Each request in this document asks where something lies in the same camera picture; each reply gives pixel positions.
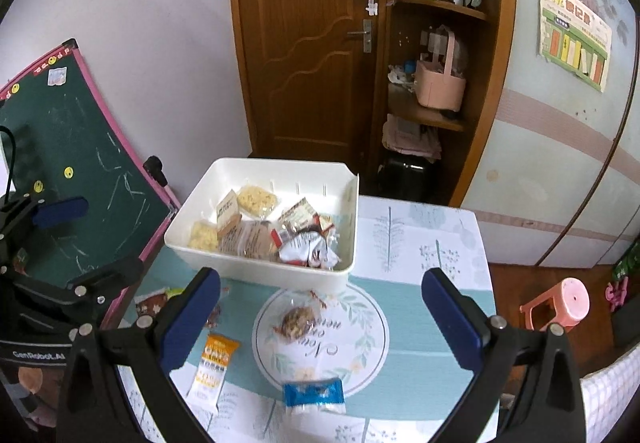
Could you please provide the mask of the wooden corner shelf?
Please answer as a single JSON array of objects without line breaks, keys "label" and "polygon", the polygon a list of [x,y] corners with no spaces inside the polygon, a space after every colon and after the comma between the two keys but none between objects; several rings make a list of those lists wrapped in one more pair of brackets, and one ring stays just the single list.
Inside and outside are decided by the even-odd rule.
[{"label": "wooden corner shelf", "polygon": [[516,0],[380,0],[366,191],[459,207],[496,117]]}]

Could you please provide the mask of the black chalkboard knob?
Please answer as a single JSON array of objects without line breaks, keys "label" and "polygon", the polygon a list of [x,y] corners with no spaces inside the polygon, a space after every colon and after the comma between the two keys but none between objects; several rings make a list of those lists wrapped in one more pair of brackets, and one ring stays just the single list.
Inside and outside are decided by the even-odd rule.
[{"label": "black chalkboard knob", "polygon": [[143,163],[143,169],[160,187],[165,188],[168,185],[167,178],[163,171],[163,163],[157,156],[150,156]]}]

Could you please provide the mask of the silver red snack packet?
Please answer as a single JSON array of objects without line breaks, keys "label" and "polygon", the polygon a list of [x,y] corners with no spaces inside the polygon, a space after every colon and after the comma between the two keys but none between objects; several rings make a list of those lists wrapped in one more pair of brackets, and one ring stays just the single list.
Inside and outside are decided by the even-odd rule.
[{"label": "silver red snack packet", "polygon": [[336,236],[331,218],[319,214],[306,198],[284,211],[270,229],[280,262],[325,271],[333,271],[341,262],[335,252]]}]

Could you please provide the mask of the clear nut bag on plate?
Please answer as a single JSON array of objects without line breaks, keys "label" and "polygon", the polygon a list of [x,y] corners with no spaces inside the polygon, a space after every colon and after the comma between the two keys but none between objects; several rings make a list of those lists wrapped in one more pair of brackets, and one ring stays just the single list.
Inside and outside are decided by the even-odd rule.
[{"label": "clear nut bag on plate", "polygon": [[324,302],[315,291],[307,291],[299,300],[292,300],[284,311],[273,332],[286,342],[294,342],[307,336],[321,319],[326,309]]}]

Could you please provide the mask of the folded pink cloths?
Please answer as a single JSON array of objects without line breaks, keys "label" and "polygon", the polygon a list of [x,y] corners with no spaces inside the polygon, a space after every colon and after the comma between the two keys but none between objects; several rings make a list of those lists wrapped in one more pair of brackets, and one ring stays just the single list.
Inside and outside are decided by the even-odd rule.
[{"label": "folded pink cloths", "polygon": [[427,160],[442,158],[437,130],[388,114],[383,125],[382,145],[391,151]]}]

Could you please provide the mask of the green wrapped snack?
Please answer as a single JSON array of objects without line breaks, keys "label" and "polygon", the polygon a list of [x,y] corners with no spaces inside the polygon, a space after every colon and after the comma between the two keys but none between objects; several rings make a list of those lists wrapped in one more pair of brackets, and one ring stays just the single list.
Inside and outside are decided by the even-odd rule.
[{"label": "green wrapped snack", "polygon": [[165,291],[165,295],[167,299],[171,299],[172,297],[179,296],[183,293],[182,288],[167,288]]}]

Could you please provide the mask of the white plastic storage bin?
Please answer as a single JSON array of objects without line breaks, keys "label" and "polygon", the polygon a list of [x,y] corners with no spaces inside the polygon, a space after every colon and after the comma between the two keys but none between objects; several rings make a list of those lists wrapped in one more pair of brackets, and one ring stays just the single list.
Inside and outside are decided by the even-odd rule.
[{"label": "white plastic storage bin", "polygon": [[[261,220],[246,212],[214,251],[190,245],[195,224],[217,226],[216,207],[229,192],[257,186],[275,195],[278,204]],[[179,209],[164,235],[167,248],[193,270],[211,267],[221,277],[246,283],[315,293],[346,288],[355,263],[359,177],[343,163],[260,158],[220,158],[212,163]],[[271,238],[276,221],[305,199],[327,215],[337,233],[332,270],[286,264]]]}]

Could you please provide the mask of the blue snack packet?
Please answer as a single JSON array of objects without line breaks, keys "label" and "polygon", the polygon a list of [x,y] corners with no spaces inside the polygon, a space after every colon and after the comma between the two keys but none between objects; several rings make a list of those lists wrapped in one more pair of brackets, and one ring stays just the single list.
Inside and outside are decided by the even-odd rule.
[{"label": "blue snack packet", "polygon": [[285,382],[282,385],[283,403],[292,415],[311,413],[346,413],[343,382],[340,378]]}]

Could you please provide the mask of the brown paper snack pack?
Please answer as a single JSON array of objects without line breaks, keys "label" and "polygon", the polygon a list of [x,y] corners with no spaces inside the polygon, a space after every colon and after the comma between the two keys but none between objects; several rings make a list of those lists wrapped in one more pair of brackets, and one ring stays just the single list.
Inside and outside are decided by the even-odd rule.
[{"label": "brown paper snack pack", "polygon": [[269,260],[276,253],[270,237],[268,218],[259,220],[243,212],[238,203],[239,192],[230,190],[218,203],[218,251],[245,259]]}]

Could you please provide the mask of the red brown snack packet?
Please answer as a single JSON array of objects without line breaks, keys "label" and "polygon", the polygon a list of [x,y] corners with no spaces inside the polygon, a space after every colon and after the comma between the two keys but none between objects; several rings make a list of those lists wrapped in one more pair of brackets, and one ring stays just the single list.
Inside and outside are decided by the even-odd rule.
[{"label": "red brown snack packet", "polygon": [[134,297],[134,308],[138,317],[151,316],[155,317],[168,301],[167,290],[162,288],[155,290],[152,293],[146,295],[139,295]]}]

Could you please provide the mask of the brown wooden door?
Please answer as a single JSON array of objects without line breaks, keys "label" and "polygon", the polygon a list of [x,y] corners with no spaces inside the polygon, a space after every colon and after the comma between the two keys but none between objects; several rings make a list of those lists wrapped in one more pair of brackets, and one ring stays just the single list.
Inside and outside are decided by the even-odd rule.
[{"label": "brown wooden door", "polygon": [[[374,0],[232,0],[254,155],[358,169],[373,120]],[[349,31],[372,20],[372,52]]]}]

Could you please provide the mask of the pink handled basket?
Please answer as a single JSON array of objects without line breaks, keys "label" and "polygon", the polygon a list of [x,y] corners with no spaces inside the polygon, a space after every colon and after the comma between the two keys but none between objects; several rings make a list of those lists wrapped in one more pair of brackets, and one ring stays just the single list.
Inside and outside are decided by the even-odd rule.
[{"label": "pink handled basket", "polygon": [[416,100],[426,108],[458,112],[462,105],[468,53],[456,34],[440,26],[428,34],[426,59],[416,64]]}]

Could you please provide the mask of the colourful wall poster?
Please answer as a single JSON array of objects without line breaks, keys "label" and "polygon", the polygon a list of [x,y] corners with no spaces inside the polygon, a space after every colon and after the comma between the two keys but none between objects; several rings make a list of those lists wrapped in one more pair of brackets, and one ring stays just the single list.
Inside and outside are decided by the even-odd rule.
[{"label": "colourful wall poster", "polygon": [[538,54],[600,93],[606,88],[612,29],[579,0],[539,0]]}]

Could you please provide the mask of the pink plastic stool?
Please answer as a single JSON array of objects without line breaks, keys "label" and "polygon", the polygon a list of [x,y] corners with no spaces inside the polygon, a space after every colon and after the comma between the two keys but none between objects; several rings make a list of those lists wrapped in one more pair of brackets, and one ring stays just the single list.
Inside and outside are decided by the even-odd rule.
[{"label": "pink plastic stool", "polygon": [[570,331],[586,318],[590,298],[585,284],[578,278],[562,279],[533,300],[520,306],[524,325],[529,330],[545,330],[550,324],[560,324]]}]

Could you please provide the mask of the clear nut snack bag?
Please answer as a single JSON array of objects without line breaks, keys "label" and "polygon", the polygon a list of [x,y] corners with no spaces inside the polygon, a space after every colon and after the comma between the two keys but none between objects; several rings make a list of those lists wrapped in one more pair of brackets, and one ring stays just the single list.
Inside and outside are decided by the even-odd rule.
[{"label": "clear nut snack bag", "polygon": [[226,286],[221,289],[220,297],[213,308],[213,311],[211,311],[207,317],[205,327],[208,330],[214,330],[217,327],[222,312],[222,304],[224,304],[224,300],[229,296],[229,293],[230,287]]}]

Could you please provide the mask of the clear-wrapped yellow cracker pack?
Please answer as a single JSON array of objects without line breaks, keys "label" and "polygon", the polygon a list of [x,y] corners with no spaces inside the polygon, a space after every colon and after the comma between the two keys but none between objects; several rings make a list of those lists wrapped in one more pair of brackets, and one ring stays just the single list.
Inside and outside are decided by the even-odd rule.
[{"label": "clear-wrapped yellow cracker pack", "polygon": [[277,208],[278,198],[256,185],[245,185],[238,194],[240,209],[253,218],[265,220]]}]

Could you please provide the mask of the green chalkboard pink frame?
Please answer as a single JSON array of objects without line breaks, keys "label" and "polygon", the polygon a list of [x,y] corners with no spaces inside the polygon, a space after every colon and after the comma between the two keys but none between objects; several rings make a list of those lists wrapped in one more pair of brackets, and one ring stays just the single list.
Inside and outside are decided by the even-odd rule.
[{"label": "green chalkboard pink frame", "polygon": [[26,246],[28,276],[63,287],[129,255],[151,265],[177,212],[145,171],[69,39],[1,90],[1,123],[11,130],[4,155],[14,186],[45,202],[82,197],[86,215],[35,233]]}]

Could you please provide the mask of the orange white oats bar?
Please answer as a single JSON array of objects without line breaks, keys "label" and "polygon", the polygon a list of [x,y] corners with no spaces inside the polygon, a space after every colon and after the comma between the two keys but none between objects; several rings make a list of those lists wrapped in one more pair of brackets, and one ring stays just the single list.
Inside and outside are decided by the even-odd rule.
[{"label": "orange white oats bar", "polygon": [[226,374],[239,341],[219,333],[209,333],[201,355],[198,369],[186,395],[186,400],[203,411],[216,416]]}]

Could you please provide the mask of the clear-wrapped biscuit pack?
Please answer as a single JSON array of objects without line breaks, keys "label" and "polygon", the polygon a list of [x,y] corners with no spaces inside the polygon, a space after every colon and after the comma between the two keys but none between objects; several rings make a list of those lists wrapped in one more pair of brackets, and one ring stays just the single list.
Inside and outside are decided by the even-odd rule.
[{"label": "clear-wrapped biscuit pack", "polygon": [[217,227],[206,221],[196,221],[192,225],[188,247],[200,251],[215,252],[218,249]]}]

